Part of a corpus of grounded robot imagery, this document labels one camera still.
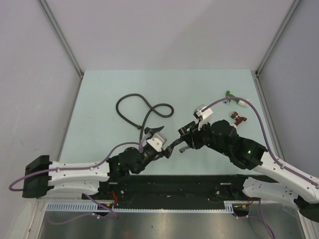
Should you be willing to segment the green tap white elbow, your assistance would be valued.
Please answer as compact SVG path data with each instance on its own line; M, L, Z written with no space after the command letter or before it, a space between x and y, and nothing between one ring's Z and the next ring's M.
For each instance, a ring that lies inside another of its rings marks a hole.
M231 98L231 97L235 97L235 95L231 94L230 91L226 91L225 97L226 97L226 99L223 101L223 103L226 104L226 105L230 104L230 102L233 100L233 101L235 101L239 106L244 107L244 108L247 108L247 107L249 106L247 103L248 103L248 102L249 102L249 103L252 102L250 99L245 99L244 101L243 101L243 100L240 100L240 99L229 99L229 98Z

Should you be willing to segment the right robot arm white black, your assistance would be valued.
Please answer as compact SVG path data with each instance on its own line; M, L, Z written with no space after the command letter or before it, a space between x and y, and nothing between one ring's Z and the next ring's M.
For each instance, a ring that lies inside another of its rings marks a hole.
M266 199L291 206L305 218L319 220L319 180L283 160L256 141L240 137L226 120L199 125L191 122L179 129L189 148L206 146L225 156L240 169L253 170L274 180L273 183L253 177L242 177L231 185L230 195Z

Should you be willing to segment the brown tap white elbow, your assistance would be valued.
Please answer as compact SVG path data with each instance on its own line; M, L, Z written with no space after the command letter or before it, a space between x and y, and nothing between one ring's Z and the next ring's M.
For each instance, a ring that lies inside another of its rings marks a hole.
M237 112L233 112L230 117L235 120L235 122L231 124L234 128L237 128L239 124L247 120L246 117L240 116Z

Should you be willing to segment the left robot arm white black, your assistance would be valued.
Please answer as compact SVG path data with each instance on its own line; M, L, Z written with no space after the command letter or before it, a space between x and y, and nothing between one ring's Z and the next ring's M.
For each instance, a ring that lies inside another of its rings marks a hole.
M68 164L50 161L48 155L39 156L25 168L22 196L40 198L52 190L105 199L109 196L110 186L104 182L139 174L152 161L170 158L174 145L164 148L167 139L161 134L162 129L146 128L138 148L134 147L134 142L128 142L128 148L123 152L115 156L108 154L101 162Z

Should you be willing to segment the dark metal faucet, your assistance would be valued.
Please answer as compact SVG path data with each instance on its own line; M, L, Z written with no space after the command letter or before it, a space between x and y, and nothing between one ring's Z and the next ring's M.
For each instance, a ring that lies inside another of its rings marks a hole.
M187 140L190 139L190 132L192 129L194 129L194 127L196 126L195 121L192 121L190 123L188 123L187 125L181 127L178 130L178 133L180 134L180 137L176 140L174 140L168 147L171 151L173 151L173 149L178 146L179 144L185 142L186 146L183 146L182 148L179 149L180 153L184 153L186 150L190 149L190 146L187 143Z

